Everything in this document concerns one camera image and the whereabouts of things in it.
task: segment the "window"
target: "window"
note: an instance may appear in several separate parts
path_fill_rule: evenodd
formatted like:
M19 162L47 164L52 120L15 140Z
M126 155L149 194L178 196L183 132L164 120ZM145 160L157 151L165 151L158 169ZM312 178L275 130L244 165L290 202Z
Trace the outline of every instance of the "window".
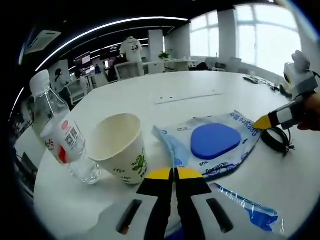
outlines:
M218 12L206 13L191 20L190 53L192 56L219 56Z
M293 14L279 6L250 4L235 8L237 57L243 62L283 75L291 55L301 50Z

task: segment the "table surface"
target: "table surface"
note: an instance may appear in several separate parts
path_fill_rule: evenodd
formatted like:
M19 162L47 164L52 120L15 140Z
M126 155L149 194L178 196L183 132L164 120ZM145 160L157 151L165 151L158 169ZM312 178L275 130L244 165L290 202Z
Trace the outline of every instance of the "table surface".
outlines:
M141 76L91 91L70 113L86 137L104 118L132 113L142 121L148 171L170 167L162 144L152 128L185 122L192 117L221 115L237 110L255 121L288 103L266 85L252 84L239 73L190 71ZM222 95L158 104L160 99ZM311 213L320 195L320 134L291 129L296 147L285 158L259 141L245 162L230 176L216 180L223 187L256 203L275 209L284 218L285 235L292 235ZM73 178L48 150L39 166L34 189L34 208L56 236L92 228L99 214L130 187L102 171L95 185Z

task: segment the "bottle cap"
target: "bottle cap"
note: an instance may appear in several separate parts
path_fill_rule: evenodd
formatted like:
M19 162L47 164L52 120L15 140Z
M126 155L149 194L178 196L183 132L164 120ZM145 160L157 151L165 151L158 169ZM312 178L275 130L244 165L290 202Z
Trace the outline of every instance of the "bottle cap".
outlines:
M30 80L30 90L33 97L36 97L44 92L50 86L50 76L48 70L38 72Z

